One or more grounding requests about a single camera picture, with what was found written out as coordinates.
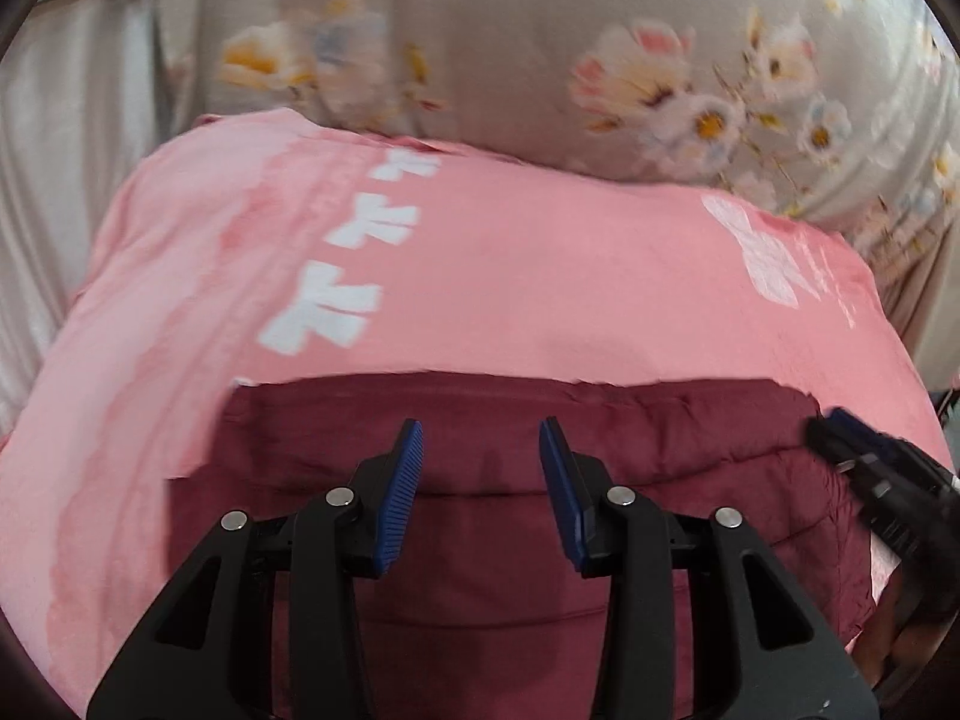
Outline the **person right hand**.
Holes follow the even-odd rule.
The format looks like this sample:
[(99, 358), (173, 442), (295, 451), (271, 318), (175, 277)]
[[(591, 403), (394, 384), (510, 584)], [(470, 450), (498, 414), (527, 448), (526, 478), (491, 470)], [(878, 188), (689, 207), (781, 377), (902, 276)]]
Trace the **person right hand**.
[(903, 595), (905, 571), (896, 567), (853, 645), (853, 660), (862, 678), (871, 688), (884, 676), (887, 661), (910, 671), (922, 670), (944, 642), (952, 623), (944, 626), (919, 624), (912, 628), (896, 627), (896, 603)]

